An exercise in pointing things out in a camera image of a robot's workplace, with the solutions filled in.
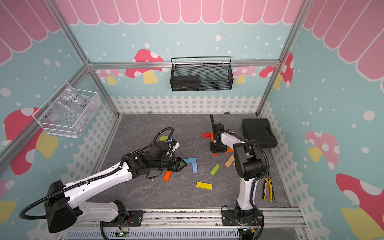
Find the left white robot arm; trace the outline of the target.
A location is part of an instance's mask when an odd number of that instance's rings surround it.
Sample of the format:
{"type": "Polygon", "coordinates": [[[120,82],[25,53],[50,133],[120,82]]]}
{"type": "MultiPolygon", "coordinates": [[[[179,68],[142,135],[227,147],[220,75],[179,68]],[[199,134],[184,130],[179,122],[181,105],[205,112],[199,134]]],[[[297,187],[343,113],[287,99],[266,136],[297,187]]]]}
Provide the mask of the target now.
{"type": "Polygon", "coordinates": [[[91,203],[89,199],[118,184],[145,176],[151,179],[152,169],[179,172],[187,163],[176,157],[179,143],[172,138],[174,129],[167,127],[156,134],[147,146],[122,155],[110,168],[87,178],[63,184],[50,185],[47,195],[21,210],[23,220],[47,220],[50,233],[87,222],[123,226],[131,217],[122,201],[91,203]]]}

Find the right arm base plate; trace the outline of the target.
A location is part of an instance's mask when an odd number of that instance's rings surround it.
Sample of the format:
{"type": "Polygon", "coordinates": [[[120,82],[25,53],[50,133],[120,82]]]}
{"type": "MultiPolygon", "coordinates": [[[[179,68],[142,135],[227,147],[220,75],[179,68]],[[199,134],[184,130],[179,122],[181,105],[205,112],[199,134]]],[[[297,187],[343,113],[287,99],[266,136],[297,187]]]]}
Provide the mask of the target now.
{"type": "Polygon", "coordinates": [[[261,226],[264,221],[255,210],[221,210],[223,226],[261,226]]]}

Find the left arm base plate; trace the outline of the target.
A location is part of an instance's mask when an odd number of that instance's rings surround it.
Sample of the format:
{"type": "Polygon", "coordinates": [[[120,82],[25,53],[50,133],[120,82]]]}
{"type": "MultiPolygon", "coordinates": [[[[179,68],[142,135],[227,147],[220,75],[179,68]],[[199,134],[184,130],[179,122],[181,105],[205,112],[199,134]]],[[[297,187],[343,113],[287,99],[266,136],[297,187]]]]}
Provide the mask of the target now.
{"type": "Polygon", "coordinates": [[[119,212],[110,222],[102,222],[103,227],[140,227],[144,211],[130,210],[119,212]]]}

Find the tan wooden short block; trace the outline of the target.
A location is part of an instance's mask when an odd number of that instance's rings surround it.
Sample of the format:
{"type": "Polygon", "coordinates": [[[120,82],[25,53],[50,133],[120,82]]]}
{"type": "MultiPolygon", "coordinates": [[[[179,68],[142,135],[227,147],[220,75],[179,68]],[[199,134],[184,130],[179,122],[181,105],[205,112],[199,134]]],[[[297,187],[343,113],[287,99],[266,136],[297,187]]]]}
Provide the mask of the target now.
{"type": "Polygon", "coordinates": [[[235,161],[235,157],[232,155],[232,156],[229,157],[229,159],[228,159],[227,162],[225,163],[225,166],[226,166],[227,168],[229,168],[229,167],[234,163],[234,161],[235,161]]]}

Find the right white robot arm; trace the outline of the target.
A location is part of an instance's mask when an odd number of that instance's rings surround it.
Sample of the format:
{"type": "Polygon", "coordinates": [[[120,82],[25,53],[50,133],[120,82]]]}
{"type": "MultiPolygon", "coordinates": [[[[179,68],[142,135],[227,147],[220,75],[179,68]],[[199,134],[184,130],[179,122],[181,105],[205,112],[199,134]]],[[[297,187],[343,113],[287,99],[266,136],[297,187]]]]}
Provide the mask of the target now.
{"type": "Polygon", "coordinates": [[[269,171],[269,160],[264,150],[255,142],[236,135],[220,123],[215,123],[210,115],[213,129],[210,150],[214,154],[233,150],[235,168],[241,178],[240,192],[234,208],[236,221],[241,225],[264,224],[264,215],[254,203],[255,190],[259,180],[265,178],[269,171]]]}

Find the light blue long block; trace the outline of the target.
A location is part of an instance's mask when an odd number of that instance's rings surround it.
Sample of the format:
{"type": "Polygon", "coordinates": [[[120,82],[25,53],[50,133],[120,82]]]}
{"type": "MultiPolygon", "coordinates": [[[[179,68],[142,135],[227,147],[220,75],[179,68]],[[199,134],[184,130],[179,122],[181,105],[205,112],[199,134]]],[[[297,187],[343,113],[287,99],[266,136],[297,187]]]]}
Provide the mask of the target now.
{"type": "Polygon", "coordinates": [[[196,158],[189,158],[189,159],[184,159],[184,161],[188,164],[193,164],[197,162],[196,158]]]}

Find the orange long block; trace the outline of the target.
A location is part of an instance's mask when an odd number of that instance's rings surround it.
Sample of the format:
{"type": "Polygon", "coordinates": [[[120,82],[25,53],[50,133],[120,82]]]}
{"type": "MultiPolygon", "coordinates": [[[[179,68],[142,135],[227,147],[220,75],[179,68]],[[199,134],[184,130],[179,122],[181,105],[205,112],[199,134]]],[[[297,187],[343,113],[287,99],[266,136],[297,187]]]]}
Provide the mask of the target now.
{"type": "Polygon", "coordinates": [[[166,171],[166,174],[164,176],[164,181],[168,182],[170,180],[172,172],[171,171],[166,171]]]}

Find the light blue short block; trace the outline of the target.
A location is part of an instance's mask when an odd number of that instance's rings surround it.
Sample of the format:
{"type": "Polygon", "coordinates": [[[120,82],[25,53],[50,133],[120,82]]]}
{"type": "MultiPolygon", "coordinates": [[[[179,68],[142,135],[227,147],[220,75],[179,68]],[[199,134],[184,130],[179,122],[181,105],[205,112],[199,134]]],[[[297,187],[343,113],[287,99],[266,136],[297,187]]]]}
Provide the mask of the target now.
{"type": "Polygon", "coordinates": [[[193,167],[193,173],[194,173],[194,174],[197,174],[197,173],[198,173],[198,166],[197,166],[197,163],[192,163],[192,167],[193,167]]]}

